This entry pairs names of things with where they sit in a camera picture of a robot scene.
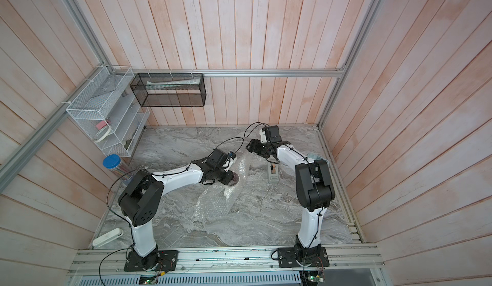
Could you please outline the white tape dispenser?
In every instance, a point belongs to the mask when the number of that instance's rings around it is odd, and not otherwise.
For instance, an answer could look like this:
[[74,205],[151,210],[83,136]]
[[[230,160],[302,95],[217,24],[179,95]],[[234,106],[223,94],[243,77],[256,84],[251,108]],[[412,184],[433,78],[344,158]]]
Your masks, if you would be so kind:
[[270,163],[268,168],[269,182],[279,182],[279,168],[277,164]]

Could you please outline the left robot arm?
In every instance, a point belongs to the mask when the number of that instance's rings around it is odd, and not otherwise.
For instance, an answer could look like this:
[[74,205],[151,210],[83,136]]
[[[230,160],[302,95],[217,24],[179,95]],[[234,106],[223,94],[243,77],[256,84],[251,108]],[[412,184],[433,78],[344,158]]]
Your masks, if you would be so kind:
[[163,195],[195,184],[219,182],[227,185],[234,179],[231,168],[236,160],[234,152],[214,149],[205,158],[191,161],[181,168],[157,173],[137,171],[118,199],[123,217],[131,227],[133,253],[147,262],[157,257],[152,219]]

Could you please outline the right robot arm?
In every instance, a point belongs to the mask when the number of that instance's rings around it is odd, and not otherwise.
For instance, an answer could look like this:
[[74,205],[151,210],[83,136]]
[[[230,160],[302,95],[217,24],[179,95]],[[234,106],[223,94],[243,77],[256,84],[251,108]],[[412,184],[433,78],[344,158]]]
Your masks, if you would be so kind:
[[299,258],[319,257],[322,220],[335,197],[328,162],[300,153],[290,142],[282,139],[276,125],[264,124],[260,139],[252,139],[246,149],[265,159],[273,158],[274,164],[284,164],[293,169],[297,199],[303,208],[295,252]]

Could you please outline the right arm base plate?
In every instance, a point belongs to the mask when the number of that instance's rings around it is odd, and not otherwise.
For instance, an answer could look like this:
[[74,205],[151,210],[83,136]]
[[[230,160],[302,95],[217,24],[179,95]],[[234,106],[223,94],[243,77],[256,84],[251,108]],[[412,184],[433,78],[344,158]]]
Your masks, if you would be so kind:
[[300,248],[278,248],[274,253],[280,268],[328,268],[330,266],[326,249],[323,246],[310,248],[307,252]]

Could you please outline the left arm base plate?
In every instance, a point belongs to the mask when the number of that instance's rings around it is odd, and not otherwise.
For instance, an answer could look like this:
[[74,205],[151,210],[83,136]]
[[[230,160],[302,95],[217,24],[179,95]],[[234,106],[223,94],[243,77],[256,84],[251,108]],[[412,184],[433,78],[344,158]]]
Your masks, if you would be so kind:
[[124,272],[137,271],[174,271],[178,260],[178,250],[155,249],[146,257],[141,257],[134,250],[130,251],[124,266]]

